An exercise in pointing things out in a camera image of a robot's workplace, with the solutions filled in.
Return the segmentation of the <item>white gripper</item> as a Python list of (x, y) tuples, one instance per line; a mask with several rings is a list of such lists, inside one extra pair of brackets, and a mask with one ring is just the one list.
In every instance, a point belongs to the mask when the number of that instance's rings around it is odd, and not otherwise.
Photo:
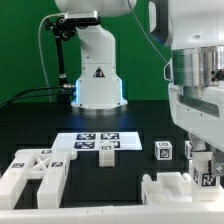
[(181, 90), (172, 83), (168, 85), (168, 93), (172, 119), (177, 126), (189, 132), (193, 151), (205, 151), (205, 142), (219, 149), (212, 153), (211, 173), (224, 175), (224, 84), (203, 90), (201, 101), (215, 105), (216, 115), (182, 104), (178, 100)]

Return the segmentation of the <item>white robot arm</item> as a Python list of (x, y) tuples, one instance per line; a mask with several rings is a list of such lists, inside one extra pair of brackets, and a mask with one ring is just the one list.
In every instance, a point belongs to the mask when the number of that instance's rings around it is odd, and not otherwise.
[[(75, 108), (114, 110), (125, 105), (116, 75), (115, 39), (99, 19), (128, 14), (137, 0), (55, 0), (81, 41), (82, 73)], [(149, 0), (150, 34), (171, 48), (164, 68), (171, 116), (201, 154), (215, 150), (206, 171), (224, 176), (224, 0)]]

